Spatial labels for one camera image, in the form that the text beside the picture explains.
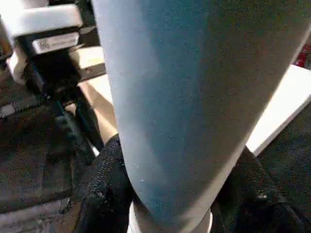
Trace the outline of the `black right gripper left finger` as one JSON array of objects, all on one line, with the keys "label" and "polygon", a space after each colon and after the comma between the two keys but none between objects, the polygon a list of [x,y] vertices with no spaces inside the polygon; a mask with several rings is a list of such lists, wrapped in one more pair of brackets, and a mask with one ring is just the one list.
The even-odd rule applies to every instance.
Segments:
[{"label": "black right gripper left finger", "polygon": [[112,136],[85,171],[62,221],[64,233],[125,233],[135,193],[119,135]]}]

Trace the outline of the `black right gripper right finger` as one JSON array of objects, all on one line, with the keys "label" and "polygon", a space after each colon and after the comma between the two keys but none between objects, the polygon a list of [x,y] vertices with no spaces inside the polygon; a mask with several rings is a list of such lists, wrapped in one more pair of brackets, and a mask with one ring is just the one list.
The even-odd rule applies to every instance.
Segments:
[{"label": "black right gripper right finger", "polygon": [[309,233],[311,221],[244,148],[212,204],[213,233]]}]

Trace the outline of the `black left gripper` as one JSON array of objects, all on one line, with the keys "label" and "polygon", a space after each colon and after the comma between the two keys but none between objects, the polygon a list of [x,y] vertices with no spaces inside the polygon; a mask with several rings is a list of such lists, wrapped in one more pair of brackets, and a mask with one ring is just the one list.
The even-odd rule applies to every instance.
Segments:
[{"label": "black left gripper", "polygon": [[[74,89],[79,83],[106,74],[103,62],[79,67],[77,49],[83,44],[79,31],[45,31],[21,35],[19,47],[26,56],[22,76],[28,89],[43,96],[56,96]],[[66,134],[70,147],[86,166],[95,159],[90,143],[100,152],[104,147],[98,119],[88,100],[76,103],[75,116],[60,101],[52,102],[55,121]]]}]

